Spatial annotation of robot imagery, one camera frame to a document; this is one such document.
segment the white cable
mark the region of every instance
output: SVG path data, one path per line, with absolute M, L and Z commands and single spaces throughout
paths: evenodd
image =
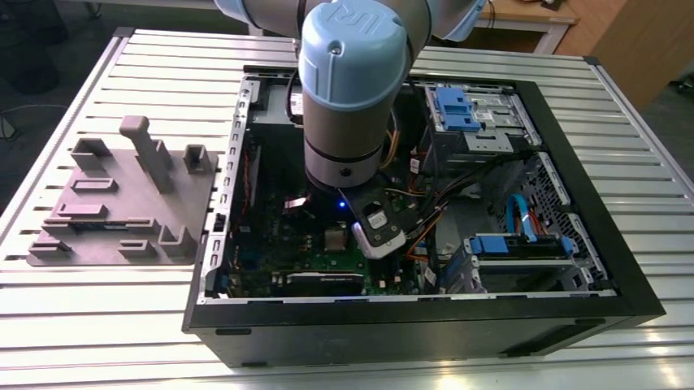
M 405 191 L 397 188 L 383 188 L 383 190 L 389 193 L 401 193 L 402 195 L 407 195 L 409 197 L 423 197 L 425 195 L 418 195 L 415 193 L 406 193 Z

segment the wooden desk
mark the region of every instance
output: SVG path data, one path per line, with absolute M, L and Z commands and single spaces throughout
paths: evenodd
M 581 20 L 566 4 L 558 11 L 553 11 L 548 10 L 538 2 L 494 0 L 494 8 L 494 28 L 544 33 L 541 42 L 536 47 L 536 54 L 553 54 L 569 27 Z M 475 27 L 487 28 L 490 20 L 491 6 L 487 4 Z

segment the floor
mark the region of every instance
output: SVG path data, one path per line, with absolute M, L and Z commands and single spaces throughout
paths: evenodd
M 0 111 L 26 104 L 68 106 L 119 26 L 246 33 L 246 25 L 217 11 L 104 5 L 102 18 L 90 20 L 83 4 L 60 0 L 58 4 L 71 33 L 67 42 L 50 47 L 51 57 L 60 70 L 60 86 L 43 95 L 24 96 L 0 80 Z M 22 134 L 12 143 L 0 141 L 0 213 L 32 167 L 62 114 L 60 108 L 30 108 L 7 115 Z M 680 95 L 674 88 L 665 89 L 642 114 L 688 175 L 694 177 L 694 154 L 690 148 L 694 141 L 694 93 Z

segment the aluminum profile table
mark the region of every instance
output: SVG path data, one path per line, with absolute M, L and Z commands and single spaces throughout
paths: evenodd
M 584 58 L 431 48 L 414 73 L 541 86 L 668 311 L 641 327 L 548 357 L 230 370 L 180 332 L 191 266 L 28 266 L 76 140 L 132 148 L 119 118 L 146 115 L 170 150 L 194 142 L 223 152 L 243 66 L 295 64 L 282 38 L 120 32 L 0 219 L 0 387 L 694 387 L 694 188 L 605 70 Z

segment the wooden cabinet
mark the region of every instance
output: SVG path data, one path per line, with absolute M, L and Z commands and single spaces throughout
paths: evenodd
M 638 109 L 694 59 L 694 0 L 568 0 L 581 22 L 556 54 L 600 59 Z

